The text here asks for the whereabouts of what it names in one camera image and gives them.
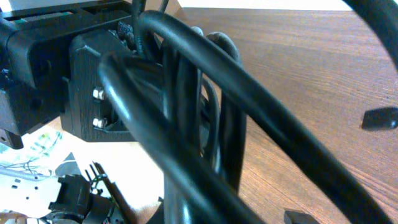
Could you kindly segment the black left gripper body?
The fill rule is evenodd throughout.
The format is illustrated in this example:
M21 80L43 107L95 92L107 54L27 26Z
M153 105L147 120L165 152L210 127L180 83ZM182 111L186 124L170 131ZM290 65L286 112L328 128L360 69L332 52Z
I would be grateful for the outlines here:
M1 13L1 144L55 118L86 142L131 142L98 76L107 52L128 52L118 31L131 21L126 1L75 2Z

